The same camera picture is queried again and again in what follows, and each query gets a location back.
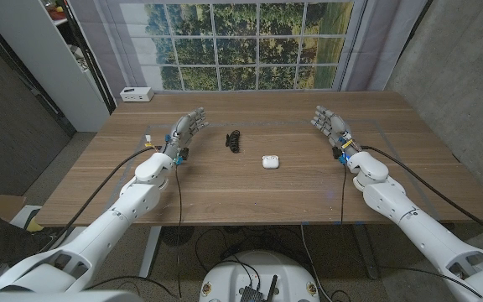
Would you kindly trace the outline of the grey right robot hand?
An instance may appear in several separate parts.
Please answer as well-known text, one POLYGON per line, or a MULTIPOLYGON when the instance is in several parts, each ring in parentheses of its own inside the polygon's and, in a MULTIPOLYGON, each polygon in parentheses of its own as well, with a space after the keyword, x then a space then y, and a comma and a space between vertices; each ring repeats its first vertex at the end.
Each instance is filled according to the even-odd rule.
POLYGON ((349 125, 335 112, 317 106, 311 124, 327 137, 332 147, 333 158, 342 164, 347 164, 351 156, 361 151, 349 125))

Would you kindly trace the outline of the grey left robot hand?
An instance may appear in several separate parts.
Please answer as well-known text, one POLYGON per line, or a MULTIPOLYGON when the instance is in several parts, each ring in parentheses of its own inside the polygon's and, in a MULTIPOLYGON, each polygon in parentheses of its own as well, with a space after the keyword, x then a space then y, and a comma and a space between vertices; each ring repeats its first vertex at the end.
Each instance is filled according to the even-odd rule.
POLYGON ((189 147, 192 138, 207 126, 205 109, 197 107, 194 111, 182 116, 171 127, 166 136, 167 140, 162 153, 168 155, 174 162, 177 162, 181 152, 189 147))

